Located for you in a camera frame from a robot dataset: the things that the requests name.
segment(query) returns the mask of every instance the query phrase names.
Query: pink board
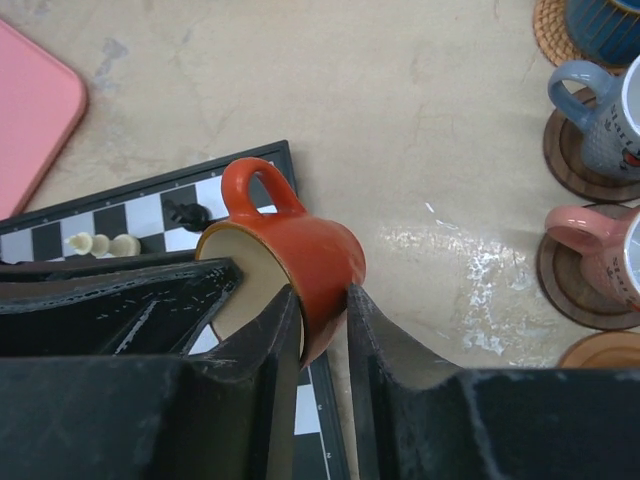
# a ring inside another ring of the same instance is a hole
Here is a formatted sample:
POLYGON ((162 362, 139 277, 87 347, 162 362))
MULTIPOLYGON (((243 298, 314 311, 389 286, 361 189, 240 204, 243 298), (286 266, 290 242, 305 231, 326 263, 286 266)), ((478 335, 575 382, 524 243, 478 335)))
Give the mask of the pink board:
POLYGON ((0 20, 0 220, 24 208, 85 105, 80 77, 0 20))

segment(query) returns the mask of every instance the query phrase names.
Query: black and white checkered board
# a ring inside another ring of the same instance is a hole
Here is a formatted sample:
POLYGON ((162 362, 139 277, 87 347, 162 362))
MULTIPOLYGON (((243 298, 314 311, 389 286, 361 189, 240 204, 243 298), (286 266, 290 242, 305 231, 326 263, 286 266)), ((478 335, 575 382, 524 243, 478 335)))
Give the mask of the black and white checkered board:
MULTIPOLYGON (((241 157, 271 162, 295 189, 289 145, 281 141, 2 221, 0 259, 7 263, 73 259, 76 255, 64 239, 79 232, 102 233, 109 238, 128 233, 140 239, 142 253, 191 250, 199 235, 172 222, 162 211, 162 201, 197 202, 207 207, 213 218, 226 217, 221 174, 231 161, 241 157)), ((260 211, 275 211, 256 179, 250 190, 260 211)), ((191 353, 210 350, 217 343, 207 327, 191 353)), ((300 375, 295 436, 294 480, 349 478, 326 354, 300 375)))

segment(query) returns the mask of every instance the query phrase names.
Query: wooden coaster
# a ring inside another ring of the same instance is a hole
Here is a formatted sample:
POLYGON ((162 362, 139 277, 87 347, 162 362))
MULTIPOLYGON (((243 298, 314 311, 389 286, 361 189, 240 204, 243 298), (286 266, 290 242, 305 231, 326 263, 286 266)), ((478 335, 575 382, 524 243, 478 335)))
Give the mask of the wooden coaster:
MULTIPOLYGON (((566 0, 538 0, 533 9, 533 31, 536 41, 544 56, 555 66, 568 60, 591 60, 583 55, 569 38, 564 23, 565 5, 566 0)), ((625 67, 619 66, 602 67, 615 75, 626 70, 625 67)))
MULTIPOLYGON (((629 210, 623 205, 600 204, 586 208, 611 218, 629 210)), ((622 330, 640 325, 640 313, 610 300, 594 290, 580 273, 579 253, 545 235, 538 247, 538 281, 549 301, 563 315, 598 330, 622 330)))
MULTIPOLYGON (((585 105, 594 105, 591 90, 583 88, 574 95, 585 105)), ((599 202, 626 202, 640 198, 640 182, 614 180, 589 170, 582 163, 582 132, 554 110, 544 129, 542 148, 547 166, 553 176, 566 189, 589 200, 599 202)))
POLYGON ((571 345, 558 362, 561 368, 638 368, 640 335, 597 333, 571 345))

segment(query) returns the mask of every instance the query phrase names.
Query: blue mug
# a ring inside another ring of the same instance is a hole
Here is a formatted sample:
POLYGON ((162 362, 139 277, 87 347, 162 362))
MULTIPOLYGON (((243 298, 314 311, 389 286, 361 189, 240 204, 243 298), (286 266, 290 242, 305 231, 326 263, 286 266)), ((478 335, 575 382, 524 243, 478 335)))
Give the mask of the blue mug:
POLYGON ((567 0, 564 20, 591 60, 624 67, 640 55, 640 0, 567 0))
POLYGON ((559 66, 548 85, 549 98, 584 134, 584 165, 609 178, 640 181, 640 56, 614 77, 595 63, 573 60, 559 66), (589 87, 596 105, 583 105, 565 80, 589 87))

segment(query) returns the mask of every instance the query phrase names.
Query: beige countertop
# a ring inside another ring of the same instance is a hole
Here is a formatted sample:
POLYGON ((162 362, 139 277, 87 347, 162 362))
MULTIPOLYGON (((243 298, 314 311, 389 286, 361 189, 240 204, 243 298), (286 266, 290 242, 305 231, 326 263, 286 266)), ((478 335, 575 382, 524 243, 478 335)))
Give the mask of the beige countertop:
MULTIPOLYGON (((0 17, 86 81, 29 209, 286 138, 303 202, 344 223, 367 291, 463 366, 549 366, 591 333, 542 296, 552 66, 534 0, 10 0, 0 17)), ((331 347, 354 464, 346 333, 331 347)))

